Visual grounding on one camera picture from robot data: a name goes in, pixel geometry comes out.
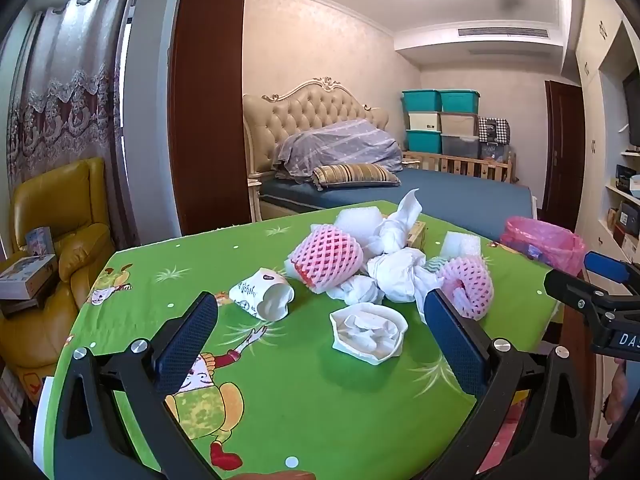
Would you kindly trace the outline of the person's right hand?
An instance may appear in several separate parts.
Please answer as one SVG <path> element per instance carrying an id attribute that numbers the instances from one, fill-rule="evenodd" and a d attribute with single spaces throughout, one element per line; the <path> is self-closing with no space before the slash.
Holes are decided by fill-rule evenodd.
<path id="1" fill-rule="evenodd" d="M 608 425 L 614 425 L 626 413 L 625 399 L 628 392 L 626 361 L 614 360 L 617 370 L 612 379 L 611 392 L 603 403 L 602 414 Z"/>

